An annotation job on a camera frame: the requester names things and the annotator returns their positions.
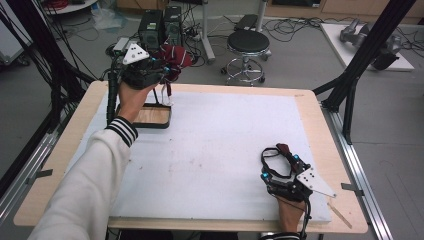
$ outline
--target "white sleeve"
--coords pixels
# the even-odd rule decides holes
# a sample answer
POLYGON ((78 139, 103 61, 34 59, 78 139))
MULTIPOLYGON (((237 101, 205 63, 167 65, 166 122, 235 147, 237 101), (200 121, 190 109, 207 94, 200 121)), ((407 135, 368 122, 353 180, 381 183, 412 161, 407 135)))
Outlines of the white sleeve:
POLYGON ((29 239, 104 240, 109 213, 129 161, 137 131, 115 118, 94 133, 65 175, 29 239))

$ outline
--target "white board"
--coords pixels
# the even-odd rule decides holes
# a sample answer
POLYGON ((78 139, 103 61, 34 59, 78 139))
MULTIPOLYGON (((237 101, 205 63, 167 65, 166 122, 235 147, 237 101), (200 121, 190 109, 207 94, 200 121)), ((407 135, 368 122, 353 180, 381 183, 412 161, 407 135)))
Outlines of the white board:
MULTIPOLYGON (((168 129, 139 129, 111 216, 277 220, 260 178, 262 150, 286 143, 315 166, 294 98, 175 92, 173 100, 168 129)), ((107 95, 71 164, 105 127, 106 105, 107 95)), ((288 173, 284 158, 269 162, 288 173)), ((311 221, 331 221, 325 197, 314 193, 311 203, 311 221)))
MULTIPOLYGON (((327 37, 328 41, 330 41, 331 46, 345 67, 349 65, 350 61, 352 61, 353 56, 358 50, 352 45, 352 43, 344 43, 340 41, 340 31, 345 29, 347 26, 349 26, 349 24, 321 24, 321 28, 325 36, 327 37)), ((360 31, 362 26, 363 25, 358 24, 356 27, 356 34, 360 31)), ((414 69, 414 67, 402 56, 402 54, 397 53, 396 56, 399 57, 399 59, 386 68, 385 71, 412 71, 414 69)), ((368 66, 367 69, 375 70, 372 66, 368 66)))

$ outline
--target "gray floor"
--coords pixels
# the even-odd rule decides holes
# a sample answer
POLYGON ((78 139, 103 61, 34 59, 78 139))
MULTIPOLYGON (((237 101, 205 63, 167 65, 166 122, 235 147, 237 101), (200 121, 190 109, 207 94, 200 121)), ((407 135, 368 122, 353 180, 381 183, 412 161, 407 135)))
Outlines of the gray floor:
MULTIPOLYGON (((83 25, 69 27, 77 34, 69 38, 72 48, 96 76, 110 66, 105 49, 120 36, 130 36, 137 31, 138 16, 129 17, 133 20, 125 20, 121 29, 95 31, 92 19, 83 25)), ((81 23, 88 18, 89 12, 81 11, 63 16, 63 23, 81 23)), ((213 34, 228 35, 232 25, 225 22, 228 21, 219 17, 210 20, 211 30, 217 26, 213 34)), ((419 39, 423 39, 423 28, 405 27, 404 31, 417 29, 419 39)), ((343 65, 321 31, 302 29, 286 43, 270 40, 272 56, 261 62, 266 81, 255 87, 312 90, 343 72, 343 65)), ((220 68, 234 55, 225 50, 225 39, 211 38, 210 41, 216 61, 211 65, 185 69, 179 83, 225 84, 226 77, 220 74, 220 68)), ((63 42, 58 44, 64 49, 63 42)), ((402 50, 401 53, 415 70, 366 71, 362 75, 357 87, 352 141, 394 239, 423 239, 424 207, 420 203, 424 202, 424 190, 420 185, 424 183, 424 61, 412 51, 402 50)), ((231 84, 247 86, 239 82, 231 84)), ((321 94, 318 99, 323 100, 327 95, 321 94)), ((0 129, 4 136, 0 140, 2 175, 47 114, 49 88, 33 66, 16 66, 0 72, 0 97, 3 103, 0 129)), ((14 226, 13 214, 11 212, 1 226, 0 238, 25 239, 31 228, 14 226)), ((178 232, 176 235, 178 239, 185 239, 189 233, 178 232)), ((243 233, 241 239, 255 239, 256 236, 256 233, 243 233)), ((316 234, 308 237, 317 238, 316 234)), ((325 239, 375 239, 375 236, 369 230, 362 235, 327 234, 325 239)))

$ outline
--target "white triangular marker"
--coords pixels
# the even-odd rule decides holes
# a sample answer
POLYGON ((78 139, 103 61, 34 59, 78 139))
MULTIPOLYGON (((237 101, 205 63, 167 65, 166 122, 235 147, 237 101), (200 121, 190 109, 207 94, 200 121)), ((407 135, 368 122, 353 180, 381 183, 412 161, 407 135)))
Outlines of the white triangular marker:
POLYGON ((297 180, 312 191, 316 191, 333 198, 336 197, 336 193, 333 189, 328 186, 324 179, 322 179, 318 172, 316 172, 312 167, 299 174, 297 176, 297 180))
POLYGON ((123 63, 125 65, 146 59, 149 57, 149 53, 144 51, 140 46, 136 43, 131 43, 128 48, 127 54, 125 54, 123 63))

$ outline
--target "box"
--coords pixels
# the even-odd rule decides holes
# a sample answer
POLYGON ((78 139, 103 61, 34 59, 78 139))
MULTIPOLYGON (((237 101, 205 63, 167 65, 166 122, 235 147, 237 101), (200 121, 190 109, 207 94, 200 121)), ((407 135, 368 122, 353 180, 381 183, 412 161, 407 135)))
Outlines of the box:
POLYGON ((117 0, 116 4, 119 9, 144 12, 146 9, 163 10, 168 3, 169 0, 117 0))

